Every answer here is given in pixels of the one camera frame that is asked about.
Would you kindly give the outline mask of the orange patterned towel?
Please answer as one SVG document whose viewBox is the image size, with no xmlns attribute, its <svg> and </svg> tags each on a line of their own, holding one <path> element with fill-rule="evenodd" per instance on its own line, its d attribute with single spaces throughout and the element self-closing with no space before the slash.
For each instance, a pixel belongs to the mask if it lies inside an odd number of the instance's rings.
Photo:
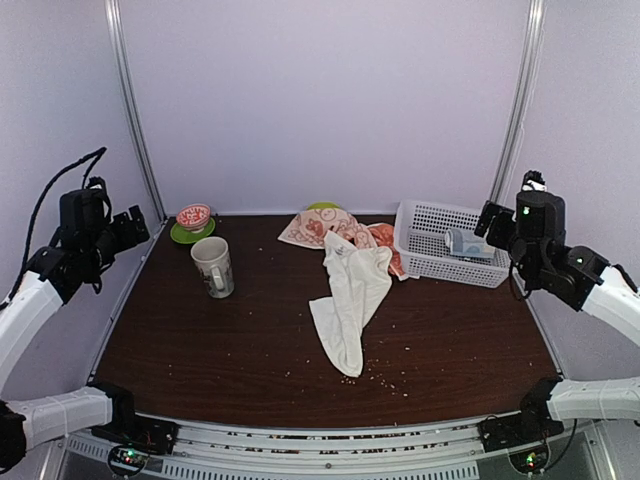
<svg viewBox="0 0 640 480">
<path fill-rule="evenodd" d="M 298 213 L 280 233 L 278 240 L 320 250 L 324 248 L 324 237 L 328 232 L 339 235 L 358 249 L 389 247 L 392 252 L 389 272 L 400 281 L 409 279 L 400 254 L 394 247 L 394 227 L 388 223 L 365 225 L 341 208 L 308 209 Z"/>
</svg>

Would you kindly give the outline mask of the left aluminium frame post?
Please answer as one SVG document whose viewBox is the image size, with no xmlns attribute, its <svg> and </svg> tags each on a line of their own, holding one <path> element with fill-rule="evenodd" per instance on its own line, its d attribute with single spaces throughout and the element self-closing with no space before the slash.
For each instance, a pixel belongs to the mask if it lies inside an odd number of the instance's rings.
<svg viewBox="0 0 640 480">
<path fill-rule="evenodd" d="M 164 222 L 167 219 L 167 213 L 161 199 L 159 185 L 151 164 L 140 112 L 136 101 L 133 78 L 127 55 L 120 1 L 106 0 L 104 2 L 104 6 L 107 27 L 118 72 L 121 96 L 124 102 L 125 118 L 133 143 L 134 154 L 139 164 L 143 183 L 150 197 L 155 216 L 160 222 Z"/>
</svg>

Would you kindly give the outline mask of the white plastic basket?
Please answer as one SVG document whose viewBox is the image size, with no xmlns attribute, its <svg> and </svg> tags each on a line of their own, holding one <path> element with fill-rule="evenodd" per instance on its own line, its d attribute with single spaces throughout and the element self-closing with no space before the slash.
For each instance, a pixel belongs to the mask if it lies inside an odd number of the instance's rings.
<svg viewBox="0 0 640 480">
<path fill-rule="evenodd" d="M 508 255 L 474 234 L 480 212 L 426 201 L 400 202 L 394 248 L 404 272 L 496 288 L 509 274 Z"/>
</svg>

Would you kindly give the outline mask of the white towel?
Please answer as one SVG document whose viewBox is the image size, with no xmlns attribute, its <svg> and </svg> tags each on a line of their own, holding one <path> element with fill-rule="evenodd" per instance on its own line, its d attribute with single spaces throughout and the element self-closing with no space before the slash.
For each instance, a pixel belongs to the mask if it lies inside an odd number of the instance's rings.
<svg viewBox="0 0 640 480">
<path fill-rule="evenodd" d="M 320 343 L 332 365 L 343 375 L 362 374 L 361 337 L 392 286 L 390 248 L 358 249 L 335 232 L 324 237 L 331 295 L 309 302 Z"/>
</svg>

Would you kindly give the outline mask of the red patterned bowl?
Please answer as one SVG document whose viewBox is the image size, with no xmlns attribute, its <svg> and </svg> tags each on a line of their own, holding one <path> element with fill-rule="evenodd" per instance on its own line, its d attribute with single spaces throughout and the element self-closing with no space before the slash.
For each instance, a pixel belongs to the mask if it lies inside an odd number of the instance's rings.
<svg viewBox="0 0 640 480">
<path fill-rule="evenodd" d="M 202 231 L 211 219 L 211 208 L 206 204 L 192 204 L 184 207 L 176 216 L 176 222 L 186 231 Z"/>
</svg>

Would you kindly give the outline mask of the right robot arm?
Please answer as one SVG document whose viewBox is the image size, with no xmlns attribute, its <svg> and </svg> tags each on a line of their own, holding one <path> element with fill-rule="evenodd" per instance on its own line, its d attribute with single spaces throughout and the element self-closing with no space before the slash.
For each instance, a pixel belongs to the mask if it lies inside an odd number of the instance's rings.
<svg viewBox="0 0 640 480">
<path fill-rule="evenodd" d="M 566 243 L 565 201 L 548 192 L 542 174 L 528 171 L 509 209 L 488 201 L 477 236 L 507 253 L 526 292 L 543 290 L 633 342 L 639 340 L 639 289 L 619 264 L 586 246 Z M 516 414 L 479 426 L 487 451 L 544 441 L 567 420 L 638 420 L 639 380 L 543 378 L 523 397 Z"/>
</svg>

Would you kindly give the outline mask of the right aluminium frame post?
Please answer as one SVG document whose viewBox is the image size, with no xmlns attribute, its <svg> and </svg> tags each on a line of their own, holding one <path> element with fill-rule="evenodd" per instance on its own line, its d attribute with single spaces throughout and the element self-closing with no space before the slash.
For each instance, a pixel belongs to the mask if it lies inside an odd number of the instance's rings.
<svg viewBox="0 0 640 480">
<path fill-rule="evenodd" d="M 534 94 L 543 38 L 546 2 L 531 0 L 521 52 L 519 73 L 506 133 L 489 199 L 504 204 L 524 138 L 526 113 Z"/>
</svg>

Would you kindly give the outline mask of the white ceramic mug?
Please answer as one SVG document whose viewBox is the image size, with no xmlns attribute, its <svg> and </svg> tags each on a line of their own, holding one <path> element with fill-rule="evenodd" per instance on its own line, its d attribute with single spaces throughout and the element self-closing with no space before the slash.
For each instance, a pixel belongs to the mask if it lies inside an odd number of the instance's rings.
<svg viewBox="0 0 640 480">
<path fill-rule="evenodd" d="M 224 299 L 233 293 L 230 251 L 225 239 L 217 236 L 201 239 L 191 247 L 190 255 L 212 298 Z"/>
</svg>

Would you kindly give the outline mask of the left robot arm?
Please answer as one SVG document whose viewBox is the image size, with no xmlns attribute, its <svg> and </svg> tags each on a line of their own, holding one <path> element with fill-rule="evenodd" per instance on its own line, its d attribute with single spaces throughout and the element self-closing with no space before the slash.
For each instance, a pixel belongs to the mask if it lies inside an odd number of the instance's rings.
<svg viewBox="0 0 640 480">
<path fill-rule="evenodd" d="M 26 261 L 17 289 L 1 304 L 1 379 L 8 380 L 36 334 L 77 291 L 89 285 L 100 293 L 102 276 L 118 254 L 149 240 L 138 206 L 113 214 L 105 181 L 94 176 L 61 196 L 60 223 L 48 245 Z M 1 471 L 7 473 L 26 453 L 85 428 L 102 427 L 123 444 L 144 433 L 134 397 L 115 385 L 90 384 L 78 390 L 32 400 L 1 403 Z"/>
</svg>

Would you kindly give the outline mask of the aluminium frame post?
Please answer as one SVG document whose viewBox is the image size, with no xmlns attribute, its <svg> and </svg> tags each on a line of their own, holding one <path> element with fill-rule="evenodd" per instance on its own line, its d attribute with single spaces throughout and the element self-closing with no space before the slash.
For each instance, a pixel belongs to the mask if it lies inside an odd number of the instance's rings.
<svg viewBox="0 0 640 480">
<path fill-rule="evenodd" d="M 526 113 L 534 94 L 543 38 L 546 2 L 531 0 L 521 52 L 519 73 L 506 133 L 489 199 L 504 204 L 524 138 Z"/>
<path fill-rule="evenodd" d="M 134 154 L 139 164 L 143 183 L 150 197 L 155 216 L 160 222 L 164 222 L 167 219 L 167 213 L 161 199 L 159 185 L 151 164 L 140 112 L 136 101 L 133 78 L 127 55 L 120 1 L 106 0 L 104 2 L 104 6 L 107 27 L 118 72 L 121 96 L 124 102 L 125 118 L 133 143 Z"/>
</svg>

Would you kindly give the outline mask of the green saucer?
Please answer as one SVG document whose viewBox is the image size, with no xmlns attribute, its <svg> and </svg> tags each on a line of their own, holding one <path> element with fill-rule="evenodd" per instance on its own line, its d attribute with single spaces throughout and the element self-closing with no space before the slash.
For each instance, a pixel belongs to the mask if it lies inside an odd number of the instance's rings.
<svg viewBox="0 0 640 480">
<path fill-rule="evenodd" d="M 170 238 L 173 242 L 181 245 L 191 245 L 210 236 L 215 230 L 216 222 L 213 217 L 204 228 L 198 232 L 188 231 L 178 223 L 175 223 L 170 230 Z"/>
</svg>

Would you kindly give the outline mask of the rolled grey blue towel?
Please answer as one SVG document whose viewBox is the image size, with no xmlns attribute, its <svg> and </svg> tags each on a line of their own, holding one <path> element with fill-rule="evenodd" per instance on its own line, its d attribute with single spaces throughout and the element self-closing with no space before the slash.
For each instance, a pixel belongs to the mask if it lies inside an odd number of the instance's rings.
<svg viewBox="0 0 640 480">
<path fill-rule="evenodd" d="M 449 254 L 456 257 L 489 260 L 496 252 L 494 247 L 471 230 L 449 228 L 444 233 L 444 242 Z"/>
</svg>

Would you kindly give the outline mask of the green bowl behind towel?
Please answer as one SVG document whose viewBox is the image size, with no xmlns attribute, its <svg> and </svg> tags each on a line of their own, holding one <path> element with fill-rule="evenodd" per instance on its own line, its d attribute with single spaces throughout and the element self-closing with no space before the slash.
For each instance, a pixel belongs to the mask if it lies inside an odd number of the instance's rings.
<svg viewBox="0 0 640 480">
<path fill-rule="evenodd" d="M 311 205 L 309 205 L 306 208 L 307 211 L 310 211 L 310 210 L 323 210 L 323 209 L 341 209 L 341 206 L 339 204 L 334 203 L 334 202 L 324 201 L 324 202 L 312 203 Z"/>
</svg>

